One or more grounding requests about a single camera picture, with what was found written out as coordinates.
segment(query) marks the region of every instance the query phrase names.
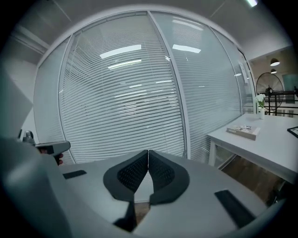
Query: white flower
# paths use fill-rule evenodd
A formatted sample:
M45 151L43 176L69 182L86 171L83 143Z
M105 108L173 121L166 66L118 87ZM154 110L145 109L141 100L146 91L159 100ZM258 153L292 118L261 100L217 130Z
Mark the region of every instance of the white flower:
M263 102L265 99L266 95L265 94L259 94L256 96L256 100L259 102Z

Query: flower vase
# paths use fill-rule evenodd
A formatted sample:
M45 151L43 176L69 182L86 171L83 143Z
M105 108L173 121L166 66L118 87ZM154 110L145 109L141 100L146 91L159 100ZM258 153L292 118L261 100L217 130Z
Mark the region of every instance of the flower vase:
M264 120L265 117L265 109L263 107L259 108L259 118Z

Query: picture frame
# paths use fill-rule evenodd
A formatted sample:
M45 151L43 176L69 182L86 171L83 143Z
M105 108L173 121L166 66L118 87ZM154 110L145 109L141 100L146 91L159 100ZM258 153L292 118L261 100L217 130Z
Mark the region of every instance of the picture frame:
M298 126L289 128L287 131L298 138Z

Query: window blind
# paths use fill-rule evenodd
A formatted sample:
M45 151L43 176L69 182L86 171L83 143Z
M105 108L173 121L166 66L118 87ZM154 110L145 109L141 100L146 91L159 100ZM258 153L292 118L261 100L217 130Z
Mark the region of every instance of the window blind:
M169 64L147 15L107 21L74 36L59 104L77 163L143 149L182 156L182 118ZM149 174L144 184L152 188Z
M34 119L40 143L65 141L58 111L58 78L69 39L62 42L41 64L34 88ZM69 151L63 163L73 164Z
M218 37L220 42L222 43L224 49L226 50L234 71L235 71L235 77L237 78L240 95L241 95L241 103L242 103L242 111L243 114L246 112L249 112L249 109L253 107L253 101L252 101L252 93L251 93L251 83L250 83L250 77L249 72L246 71L246 62L243 62L240 57L240 52L237 49L237 47L232 43L228 38L223 36L221 33L219 33L216 30L213 30L215 35Z
M181 77L190 126L191 159L207 163L207 134L241 115L233 67L208 26L165 13L152 13L170 47Z

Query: standing fan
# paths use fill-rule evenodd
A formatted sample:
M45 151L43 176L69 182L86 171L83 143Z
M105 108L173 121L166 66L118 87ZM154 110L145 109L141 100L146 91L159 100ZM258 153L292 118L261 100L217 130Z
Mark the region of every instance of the standing fan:
M275 107L275 96L271 95L277 92L283 92L284 87L279 78L272 73L263 73L257 80L257 93L265 94L265 108L269 110L269 96L270 96L270 111L275 111L283 102L284 96L277 95L277 107Z

